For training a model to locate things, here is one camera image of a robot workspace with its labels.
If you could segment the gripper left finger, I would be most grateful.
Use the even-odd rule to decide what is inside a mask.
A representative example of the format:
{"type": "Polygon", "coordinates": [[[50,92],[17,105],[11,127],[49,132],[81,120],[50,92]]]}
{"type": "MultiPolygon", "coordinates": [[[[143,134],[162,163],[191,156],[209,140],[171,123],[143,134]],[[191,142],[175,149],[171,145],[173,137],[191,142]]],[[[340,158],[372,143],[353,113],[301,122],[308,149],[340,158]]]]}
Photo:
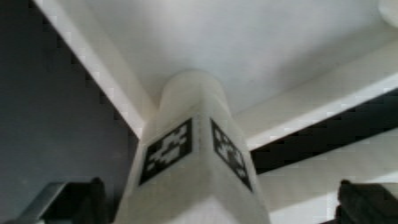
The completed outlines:
{"type": "Polygon", "coordinates": [[[18,224],[111,224],[106,184],[54,182],[17,219],[18,224]]]}

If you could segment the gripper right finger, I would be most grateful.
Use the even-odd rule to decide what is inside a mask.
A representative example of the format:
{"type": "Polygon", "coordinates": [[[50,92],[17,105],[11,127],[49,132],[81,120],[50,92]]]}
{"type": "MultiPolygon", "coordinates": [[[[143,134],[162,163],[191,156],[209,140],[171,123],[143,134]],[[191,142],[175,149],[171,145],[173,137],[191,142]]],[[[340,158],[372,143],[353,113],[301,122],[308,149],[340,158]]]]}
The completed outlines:
{"type": "Polygon", "coordinates": [[[342,181],[337,224],[398,224],[398,183],[342,181]]]}

